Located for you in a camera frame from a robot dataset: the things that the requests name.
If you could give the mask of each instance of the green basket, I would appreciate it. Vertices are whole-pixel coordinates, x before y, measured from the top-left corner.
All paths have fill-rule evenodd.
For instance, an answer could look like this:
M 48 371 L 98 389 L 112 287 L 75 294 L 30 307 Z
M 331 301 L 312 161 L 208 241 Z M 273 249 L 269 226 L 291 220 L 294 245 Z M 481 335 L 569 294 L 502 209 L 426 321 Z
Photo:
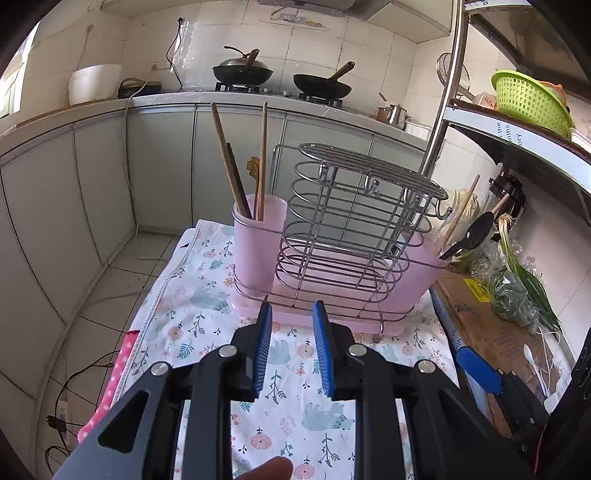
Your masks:
M 574 126 L 560 99 L 537 80 L 514 70 L 498 70 L 491 83 L 496 90 L 498 111 L 549 128 L 563 137 Z

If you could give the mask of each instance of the yellow label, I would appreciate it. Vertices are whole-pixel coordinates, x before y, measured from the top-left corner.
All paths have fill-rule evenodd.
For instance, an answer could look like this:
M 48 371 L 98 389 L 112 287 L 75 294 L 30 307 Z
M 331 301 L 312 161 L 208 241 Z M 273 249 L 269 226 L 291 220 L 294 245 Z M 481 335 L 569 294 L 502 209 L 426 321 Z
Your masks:
M 471 278 L 464 278 L 464 282 L 468 285 L 468 288 L 472 290 L 472 293 L 477 298 L 477 300 L 481 303 L 490 303 L 490 299 L 486 294 L 486 290 L 482 285 L 480 285 L 476 280 L 472 280 Z

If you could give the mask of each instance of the stainless steel pole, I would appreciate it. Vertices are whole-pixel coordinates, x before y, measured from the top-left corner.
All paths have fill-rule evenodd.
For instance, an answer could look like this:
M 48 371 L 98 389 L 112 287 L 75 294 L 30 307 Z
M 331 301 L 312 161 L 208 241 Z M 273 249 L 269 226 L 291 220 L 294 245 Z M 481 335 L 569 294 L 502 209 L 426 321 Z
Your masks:
M 464 64 L 466 37 L 468 36 L 468 16 L 464 14 L 464 0 L 456 0 L 455 6 L 456 23 L 453 33 L 452 59 L 450 60 L 449 74 L 447 75 L 447 80 L 443 88 L 439 110 L 435 117 L 435 124 L 433 125 L 433 130 L 431 130 L 431 137 L 429 137 L 421 168 L 421 174 L 427 178 L 431 177 L 435 169 L 435 162 L 439 156 L 448 126 L 448 123 L 443 119 L 443 115 L 450 100 L 456 97 L 457 86 Z

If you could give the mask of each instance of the tiled floor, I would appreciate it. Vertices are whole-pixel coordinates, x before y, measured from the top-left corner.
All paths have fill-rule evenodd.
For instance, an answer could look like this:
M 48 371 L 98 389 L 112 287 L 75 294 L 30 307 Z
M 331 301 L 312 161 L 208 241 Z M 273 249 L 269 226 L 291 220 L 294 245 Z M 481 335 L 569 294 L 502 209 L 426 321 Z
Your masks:
M 148 294 L 147 291 L 172 257 L 179 239 L 177 236 L 150 233 L 139 233 L 137 238 L 132 238 L 106 269 L 79 316 L 74 320 L 51 373 L 43 399 L 35 460 L 38 480 L 51 478 L 44 458 L 45 449 L 51 445 L 61 446 L 57 431 L 49 428 L 45 421 L 47 415 L 54 414 L 61 386 L 71 374 L 95 362 L 102 355 L 110 353 L 99 362 L 99 365 L 111 361 L 112 352 L 119 349 L 125 336 L 124 332 L 129 329 L 139 306 Z M 131 292 L 135 294 L 97 301 Z M 70 380 L 66 391 L 60 397 L 68 403 L 70 422 L 85 424 L 88 421 L 95 411 L 110 374 L 110 368 L 91 367 Z M 70 425 L 69 429 L 75 434 L 80 427 Z M 77 444 L 73 434 L 67 434 L 70 448 Z M 51 468 L 55 472 L 64 456 L 55 449 L 51 451 L 50 456 Z

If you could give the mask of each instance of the green onion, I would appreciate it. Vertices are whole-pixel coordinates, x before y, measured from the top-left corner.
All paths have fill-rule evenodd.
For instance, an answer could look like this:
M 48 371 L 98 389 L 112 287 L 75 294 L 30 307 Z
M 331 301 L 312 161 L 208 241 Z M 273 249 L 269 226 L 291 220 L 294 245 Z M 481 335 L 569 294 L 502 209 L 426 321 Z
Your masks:
M 560 320 L 550 306 L 544 286 L 532 272 L 521 266 L 513 253 L 509 241 L 509 225 L 511 222 L 513 222 L 513 218 L 508 213 L 501 215 L 498 221 L 501 236 L 499 249 L 505 255 L 507 269 L 517 275 L 527 289 L 528 297 L 540 311 L 540 322 L 551 332 L 561 331 Z

